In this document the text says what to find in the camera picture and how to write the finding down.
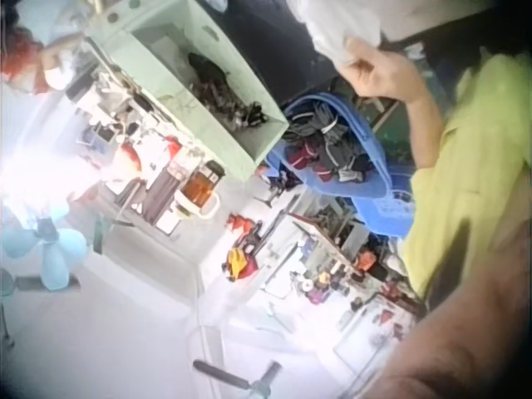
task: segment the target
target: white cloth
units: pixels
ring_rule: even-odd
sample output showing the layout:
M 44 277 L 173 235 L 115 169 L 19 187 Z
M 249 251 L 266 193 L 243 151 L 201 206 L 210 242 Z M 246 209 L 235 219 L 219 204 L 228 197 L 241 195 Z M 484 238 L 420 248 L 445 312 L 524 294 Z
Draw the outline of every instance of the white cloth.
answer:
M 378 16 L 358 0 L 287 0 L 293 15 L 307 26 L 314 48 L 335 64 L 355 62 L 345 49 L 347 37 L 381 44 Z

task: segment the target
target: fan stand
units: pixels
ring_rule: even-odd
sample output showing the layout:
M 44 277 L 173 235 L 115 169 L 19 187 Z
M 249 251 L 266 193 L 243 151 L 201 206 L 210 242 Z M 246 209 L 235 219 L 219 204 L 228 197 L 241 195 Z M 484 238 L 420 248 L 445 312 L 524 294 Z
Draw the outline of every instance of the fan stand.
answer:
M 15 341 L 9 334 L 9 330 L 7 330 L 6 314 L 3 308 L 3 303 L 0 303 L 0 317 L 2 318 L 2 344 L 7 350 L 10 350 L 15 346 Z

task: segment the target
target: blue plastic bin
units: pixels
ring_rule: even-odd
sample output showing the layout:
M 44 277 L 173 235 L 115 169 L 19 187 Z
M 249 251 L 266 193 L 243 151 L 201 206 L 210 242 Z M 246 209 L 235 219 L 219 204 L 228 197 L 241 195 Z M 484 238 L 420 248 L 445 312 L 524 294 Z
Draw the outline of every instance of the blue plastic bin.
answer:
M 288 145 L 284 140 L 281 140 L 275 145 L 272 153 L 305 185 L 323 195 L 371 199 L 385 197 L 392 189 L 392 178 L 387 168 L 384 150 L 366 120 L 353 110 L 351 104 L 332 94 L 319 93 L 301 97 L 287 107 L 284 113 L 287 117 L 290 117 L 296 111 L 310 110 L 316 101 L 328 104 L 339 114 L 340 119 L 343 119 L 342 122 L 350 127 L 351 132 L 358 138 L 364 150 L 369 155 L 376 169 L 367 173 L 366 181 L 364 183 L 341 183 L 335 178 L 331 181 L 324 182 L 313 172 L 312 167 L 307 167 L 304 170 L 296 170 L 287 162 L 286 149 Z
M 404 238 L 414 223 L 416 205 L 411 199 L 410 179 L 414 170 L 406 167 L 390 167 L 391 192 L 378 199 L 351 198 L 358 217 L 374 234 Z M 407 203 L 402 198 L 410 198 Z
M 281 160 L 270 151 L 268 155 L 266 155 L 265 161 L 268 164 L 269 169 L 263 172 L 263 176 L 279 177 L 281 175 Z

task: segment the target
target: person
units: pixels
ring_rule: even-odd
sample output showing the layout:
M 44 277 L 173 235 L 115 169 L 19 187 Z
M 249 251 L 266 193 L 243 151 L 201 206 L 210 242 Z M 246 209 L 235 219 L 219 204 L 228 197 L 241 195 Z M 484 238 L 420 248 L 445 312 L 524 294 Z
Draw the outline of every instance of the person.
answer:
M 65 90 L 76 75 L 77 50 L 84 39 L 80 32 L 83 26 L 77 26 L 71 19 L 85 18 L 88 23 L 92 5 L 81 3 L 69 7 L 56 20 L 52 40 L 44 46 L 19 23 L 18 3 L 17 0 L 2 2 L 0 71 L 3 80 L 19 91 L 34 95 Z
M 347 48 L 358 61 L 338 70 L 360 96 L 406 105 L 417 171 L 403 257 L 431 305 L 367 398 L 484 397 L 530 324 L 530 60 L 498 55 L 466 72 L 444 123 L 405 57 Z

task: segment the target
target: sleeve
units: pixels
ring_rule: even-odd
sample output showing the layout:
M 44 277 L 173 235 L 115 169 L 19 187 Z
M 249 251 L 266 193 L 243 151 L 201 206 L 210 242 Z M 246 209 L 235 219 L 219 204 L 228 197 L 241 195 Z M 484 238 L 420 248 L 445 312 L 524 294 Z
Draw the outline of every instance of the sleeve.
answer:
M 419 203 L 420 200 L 426 197 L 426 192 L 431 190 L 432 176 L 434 174 L 433 168 L 419 169 L 411 178 L 412 193 L 414 200 Z

